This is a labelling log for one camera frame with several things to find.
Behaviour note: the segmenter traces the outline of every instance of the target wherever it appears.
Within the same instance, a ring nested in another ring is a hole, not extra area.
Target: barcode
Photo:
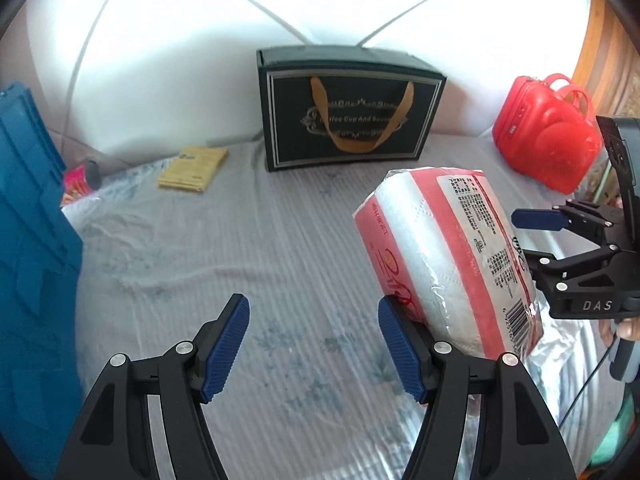
[[[523,358],[527,343],[527,335],[529,329],[529,317],[527,309],[522,303],[522,299],[518,300],[515,306],[506,314],[507,327],[513,341],[513,349],[517,352],[518,357]]]

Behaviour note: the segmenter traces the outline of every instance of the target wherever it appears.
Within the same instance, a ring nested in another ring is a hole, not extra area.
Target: blue storage box
[[[53,478],[82,405],[82,241],[60,211],[64,169],[31,92],[0,92],[0,433],[38,480]]]

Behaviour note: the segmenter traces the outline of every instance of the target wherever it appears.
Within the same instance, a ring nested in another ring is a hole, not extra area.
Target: bed
[[[513,173],[480,137],[432,134],[418,161],[268,173],[264,145],[229,147],[203,195],[158,189],[159,161],[107,179],[65,208],[84,241],[76,306],[85,394],[109,357],[164,353],[215,319],[234,292],[249,329],[225,390],[204,407],[230,479],[398,479],[424,409],[404,393],[377,326],[382,294],[352,213],[395,168],[482,169],[508,214],[564,197]],[[570,233],[518,232],[524,248],[558,257],[590,243]],[[597,326],[552,320],[527,359],[559,420],[604,352]],[[603,367],[562,430],[576,471],[588,464],[622,403]],[[151,424],[161,478],[173,477],[158,402]],[[477,433],[470,401],[457,479]]]

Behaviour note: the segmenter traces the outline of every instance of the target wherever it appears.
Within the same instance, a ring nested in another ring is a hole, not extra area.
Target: pink can
[[[83,162],[74,170],[67,171],[64,176],[65,193],[62,206],[69,205],[83,196],[91,195],[100,189],[102,177],[94,160]]]

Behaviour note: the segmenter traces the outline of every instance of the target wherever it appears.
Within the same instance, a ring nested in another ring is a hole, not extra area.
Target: red packaging
[[[559,79],[570,84],[551,89]],[[580,111],[582,99],[586,114]],[[562,74],[544,81],[516,78],[493,134],[495,145],[515,171],[564,194],[575,190],[602,148],[591,98]]]
[[[63,181],[65,193],[62,196],[62,206],[71,204],[83,196],[91,195],[102,185],[98,164],[92,160],[80,164],[74,170],[67,171]]]
[[[481,171],[392,172],[354,220],[383,294],[436,340],[496,359],[542,337],[526,260]]]

